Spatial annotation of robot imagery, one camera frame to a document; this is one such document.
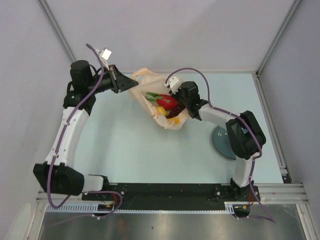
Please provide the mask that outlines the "red fake dragon fruit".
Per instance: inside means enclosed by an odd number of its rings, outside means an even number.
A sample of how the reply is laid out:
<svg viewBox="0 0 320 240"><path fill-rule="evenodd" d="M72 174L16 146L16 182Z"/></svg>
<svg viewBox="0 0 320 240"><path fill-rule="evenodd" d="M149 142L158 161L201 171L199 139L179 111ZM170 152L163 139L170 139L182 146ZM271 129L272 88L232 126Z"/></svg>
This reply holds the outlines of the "red fake dragon fruit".
<svg viewBox="0 0 320 240"><path fill-rule="evenodd" d="M163 107L165 110L172 110L179 105L179 103L173 97L167 94L146 92L145 98L149 102Z"/></svg>

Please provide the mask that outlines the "banana print plastic bag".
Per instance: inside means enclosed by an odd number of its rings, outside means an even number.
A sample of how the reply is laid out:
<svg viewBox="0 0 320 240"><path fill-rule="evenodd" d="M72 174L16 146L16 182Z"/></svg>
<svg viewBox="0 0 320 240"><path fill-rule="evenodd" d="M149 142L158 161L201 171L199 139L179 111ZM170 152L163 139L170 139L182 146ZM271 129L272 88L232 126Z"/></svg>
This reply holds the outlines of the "banana print plastic bag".
<svg viewBox="0 0 320 240"><path fill-rule="evenodd" d="M169 89L165 86L166 76L150 71L147 68L141 68L134 72L131 77L138 82L138 85L129 89L130 96L138 101L150 117L152 117L159 126L168 130L179 130L185 121L190 117L186 109L182 110L174 118L167 118L157 110L159 106L156 102L150 102L147 99L147 92L157 94L169 94Z"/></svg>

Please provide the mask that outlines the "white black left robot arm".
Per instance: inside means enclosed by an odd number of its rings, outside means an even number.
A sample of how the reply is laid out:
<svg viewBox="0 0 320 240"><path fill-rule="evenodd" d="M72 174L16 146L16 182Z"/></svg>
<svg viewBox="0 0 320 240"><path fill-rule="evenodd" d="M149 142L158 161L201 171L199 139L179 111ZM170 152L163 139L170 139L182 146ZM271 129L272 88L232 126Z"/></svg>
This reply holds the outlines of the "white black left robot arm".
<svg viewBox="0 0 320 240"><path fill-rule="evenodd" d="M53 147L43 163L35 164L33 173L46 193L78 196L93 191L98 199L105 200L111 193L107 177L76 171L76 149L96 102L96 94L108 90L118 94L137 86L138 82L122 74L115 65L93 74L86 60L73 62L70 76L63 100L62 121Z"/></svg>

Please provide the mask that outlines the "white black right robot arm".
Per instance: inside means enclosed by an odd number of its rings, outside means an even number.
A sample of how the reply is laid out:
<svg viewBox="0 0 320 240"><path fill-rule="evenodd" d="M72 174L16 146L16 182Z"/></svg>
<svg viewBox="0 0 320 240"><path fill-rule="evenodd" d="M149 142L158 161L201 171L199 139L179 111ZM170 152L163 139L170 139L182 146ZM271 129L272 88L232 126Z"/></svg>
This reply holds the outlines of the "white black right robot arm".
<svg viewBox="0 0 320 240"><path fill-rule="evenodd" d="M191 118L213 123L227 131L228 140L236 156L235 171L230 179L230 194L242 201L253 192L253 171L255 160L262 156L266 143L255 115L245 111L239 115L211 105L201 99L195 82L170 79L165 84L170 95L185 106Z"/></svg>

